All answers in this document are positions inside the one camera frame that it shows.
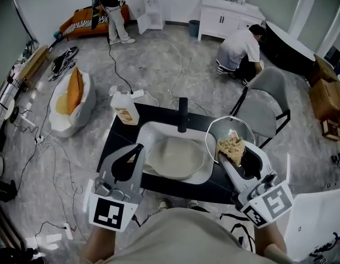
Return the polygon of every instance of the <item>orange sofa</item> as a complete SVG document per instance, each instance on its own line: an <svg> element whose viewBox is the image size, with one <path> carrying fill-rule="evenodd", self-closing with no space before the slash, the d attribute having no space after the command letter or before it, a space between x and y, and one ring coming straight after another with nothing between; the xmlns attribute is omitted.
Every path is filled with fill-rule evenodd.
<svg viewBox="0 0 340 264"><path fill-rule="evenodd" d="M65 38L84 35L108 33L109 21L102 6L99 6L99 24L92 30L92 6L76 10L73 17L60 26L60 32ZM130 20L130 12L125 4L121 7L121 15L127 23Z"/></svg>

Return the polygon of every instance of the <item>small white cabinet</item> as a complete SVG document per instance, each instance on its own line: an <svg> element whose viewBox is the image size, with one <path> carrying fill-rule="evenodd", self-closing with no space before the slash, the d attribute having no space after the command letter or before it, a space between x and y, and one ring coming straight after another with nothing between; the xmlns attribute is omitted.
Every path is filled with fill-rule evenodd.
<svg viewBox="0 0 340 264"><path fill-rule="evenodd" d="M148 29L163 29L165 20L163 0L144 0L145 14L137 19L139 34Z"/></svg>
<svg viewBox="0 0 340 264"><path fill-rule="evenodd" d="M238 29L261 25L265 17L253 5L238 5L224 0L202 0L198 40L202 34L227 38Z"/></svg>

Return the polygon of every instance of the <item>blue trash bin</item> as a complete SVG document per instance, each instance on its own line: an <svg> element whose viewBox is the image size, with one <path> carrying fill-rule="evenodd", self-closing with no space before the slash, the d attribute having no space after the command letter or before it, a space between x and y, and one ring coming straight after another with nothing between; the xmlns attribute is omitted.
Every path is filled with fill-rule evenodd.
<svg viewBox="0 0 340 264"><path fill-rule="evenodd" d="M190 20L188 22L188 26L189 26L189 29L190 29L190 36L198 37L199 20Z"/></svg>

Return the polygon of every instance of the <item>white pants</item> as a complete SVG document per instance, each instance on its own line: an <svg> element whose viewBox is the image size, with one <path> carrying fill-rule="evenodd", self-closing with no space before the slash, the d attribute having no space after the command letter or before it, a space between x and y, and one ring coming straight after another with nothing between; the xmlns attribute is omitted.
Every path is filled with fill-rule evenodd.
<svg viewBox="0 0 340 264"><path fill-rule="evenodd" d="M109 18L109 39L110 41L115 41L117 35L122 41L129 40L125 28L124 28L124 18L121 15L121 9L119 6L117 7L104 7L105 12Z"/></svg>

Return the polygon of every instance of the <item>white power adapter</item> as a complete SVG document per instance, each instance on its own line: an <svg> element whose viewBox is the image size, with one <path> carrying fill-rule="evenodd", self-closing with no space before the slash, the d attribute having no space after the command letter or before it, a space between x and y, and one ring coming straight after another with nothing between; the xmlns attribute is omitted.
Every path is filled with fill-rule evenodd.
<svg viewBox="0 0 340 264"><path fill-rule="evenodd" d="M41 144L43 142L44 142L44 136L40 136L40 138L39 137L37 138L37 143L38 144Z"/></svg>
<svg viewBox="0 0 340 264"><path fill-rule="evenodd" d="M133 94L130 94L130 96L131 96L132 99L143 97L144 96L144 91L143 91L143 89L137 90L137 91L133 92Z"/></svg>

